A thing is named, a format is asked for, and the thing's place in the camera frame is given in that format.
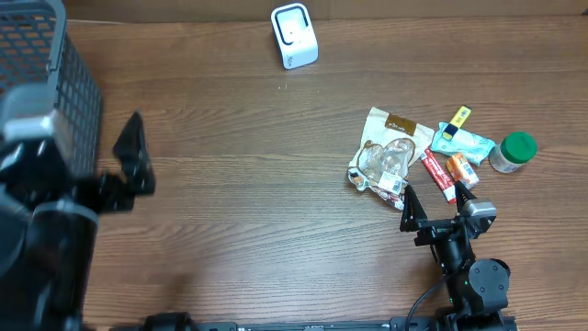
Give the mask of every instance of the plastic jar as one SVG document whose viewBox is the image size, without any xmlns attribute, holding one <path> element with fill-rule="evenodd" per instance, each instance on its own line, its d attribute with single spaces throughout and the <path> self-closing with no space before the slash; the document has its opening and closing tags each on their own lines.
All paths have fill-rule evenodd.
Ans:
<svg viewBox="0 0 588 331">
<path fill-rule="evenodd" d="M 526 132 L 513 132 L 492 148 L 488 160 L 496 171 L 512 173 L 536 153 L 537 143 L 533 137 Z"/>
</svg>

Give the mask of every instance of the red package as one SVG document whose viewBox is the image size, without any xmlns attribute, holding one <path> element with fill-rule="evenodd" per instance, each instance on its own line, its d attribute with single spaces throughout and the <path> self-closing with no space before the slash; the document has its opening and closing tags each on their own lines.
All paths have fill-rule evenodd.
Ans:
<svg viewBox="0 0 588 331">
<path fill-rule="evenodd" d="M 441 188 L 445 199 L 449 203 L 456 203 L 456 187 L 453 185 L 453 180 L 445 172 L 443 167 L 439 164 L 430 148 L 426 148 L 421 155 L 421 161 L 426 170 L 431 174 L 435 183 Z"/>
</svg>

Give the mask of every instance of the small box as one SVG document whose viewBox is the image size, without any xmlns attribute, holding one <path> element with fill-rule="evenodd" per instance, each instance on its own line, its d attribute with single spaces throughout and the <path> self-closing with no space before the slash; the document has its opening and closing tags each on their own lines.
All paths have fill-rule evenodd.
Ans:
<svg viewBox="0 0 588 331">
<path fill-rule="evenodd" d="M 476 184 L 480 183 L 478 175 L 476 175 L 474 169 L 469 165 L 466 156 L 462 153 L 457 153 L 449 157 L 446 166 L 453 179 L 455 181 L 461 180 L 467 189 L 473 188 Z"/>
<path fill-rule="evenodd" d="M 298 68 L 319 58 L 311 17 L 303 4 L 278 7 L 272 12 L 271 20 L 284 68 Z"/>
</svg>

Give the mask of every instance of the white device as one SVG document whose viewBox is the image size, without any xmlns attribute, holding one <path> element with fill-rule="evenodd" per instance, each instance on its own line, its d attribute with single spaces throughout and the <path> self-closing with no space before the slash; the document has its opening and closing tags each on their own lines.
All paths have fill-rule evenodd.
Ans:
<svg viewBox="0 0 588 331">
<path fill-rule="evenodd" d="M 319 45 L 306 6 L 295 3 L 278 7 L 271 18 L 284 68 L 298 68 L 319 58 Z"/>
</svg>

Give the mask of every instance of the wooden table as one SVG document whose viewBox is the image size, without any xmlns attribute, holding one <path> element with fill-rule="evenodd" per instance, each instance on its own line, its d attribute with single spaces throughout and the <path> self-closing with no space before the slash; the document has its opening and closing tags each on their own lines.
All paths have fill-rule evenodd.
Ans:
<svg viewBox="0 0 588 331">
<path fill-rule="evenodd" d="M 537 157 L 474 189 L 498 208 L 472 243 L 513 271 L 506 314 L 521 330 L 588 323 L 588 19 L 316 22 L 320 59 L 285 71 L 268 22 L 74 26 L 105 99 L 102 165 L 136 108 L 154 197 L 101 219 L 86 296 L 92 325 L 162 311 L 238 323 L 406 315 L 440 278 L 400 213 L 347 182 L 372 106 L 436 128 L 537 139 Z M 420 163 L 430 219 L 451 216 Z M 446 305 L 441 291 L 417 314 Z"/>
</svg>

